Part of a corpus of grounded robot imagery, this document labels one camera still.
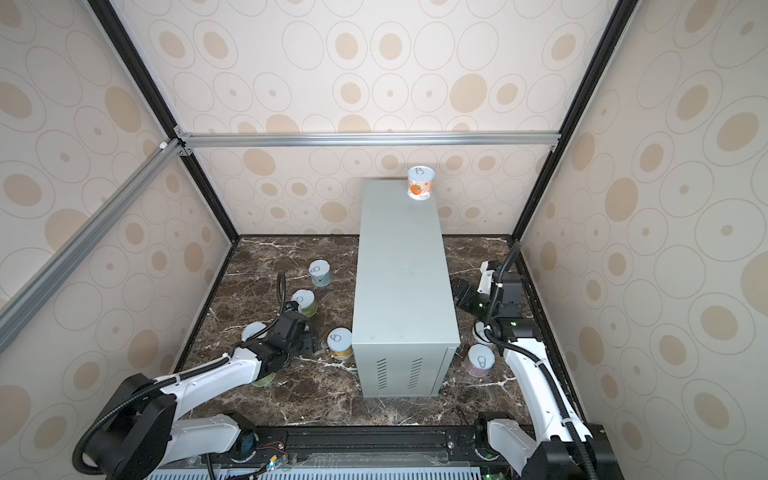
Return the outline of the orange tomato labelled can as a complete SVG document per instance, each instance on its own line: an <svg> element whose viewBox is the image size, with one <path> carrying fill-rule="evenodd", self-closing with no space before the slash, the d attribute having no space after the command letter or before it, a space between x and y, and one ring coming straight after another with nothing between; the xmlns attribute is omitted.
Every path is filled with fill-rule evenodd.
<svg viewBox="0 0 768 480"><path fill-rule="evenodd" d="M428 166L414 166L408 170L408 196L417 201L428 200L432 196L435 171Z"/></svg>

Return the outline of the white red labelled can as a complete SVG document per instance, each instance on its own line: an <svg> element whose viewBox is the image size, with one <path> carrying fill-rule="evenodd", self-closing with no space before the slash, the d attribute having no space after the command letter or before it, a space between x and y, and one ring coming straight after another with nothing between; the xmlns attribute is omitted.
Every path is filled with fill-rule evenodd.
<svg viewBox="0 0 768 480"><path fill-rule="evenodd" d="M472 335L476 343L483 344L483 345L492 344L492 342L487 338L487 335L485 332L485 325L482 321L478 321L475 323L473 327Z"/></svg>

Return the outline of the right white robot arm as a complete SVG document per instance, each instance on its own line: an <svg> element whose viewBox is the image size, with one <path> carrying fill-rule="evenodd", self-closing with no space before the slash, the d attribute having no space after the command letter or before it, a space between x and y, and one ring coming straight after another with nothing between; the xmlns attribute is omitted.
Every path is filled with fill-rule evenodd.
<svg viewBox="0 0 768 480"><path fill-rule="evenodd" d="M496 356L518 382L532 420L530 430L502 415L483 413L476 421L475 450L483 460L508 463L515 479L621 479L618 460L602 426L576 414L548 357L543 334L522 315L523 285L511 273L485 273L478 286L456 279L455 305L476 318L467 360L479 371Z"/></svg>

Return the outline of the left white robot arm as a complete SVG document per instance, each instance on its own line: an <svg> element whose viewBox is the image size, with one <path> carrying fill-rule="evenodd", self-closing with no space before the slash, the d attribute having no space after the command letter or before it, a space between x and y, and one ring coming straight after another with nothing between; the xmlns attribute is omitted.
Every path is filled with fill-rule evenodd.
<svg viewBox="0 0 768 480"><path fill-rule="evenodd" d="M308 317L285 311L217 360L174 375L127 378L77 441L73 468L82 475L144 479L197 455L241 450L250 456L254 428L247 421L235 414L187 419L187 413L315 352L316 338Z"/></svg>

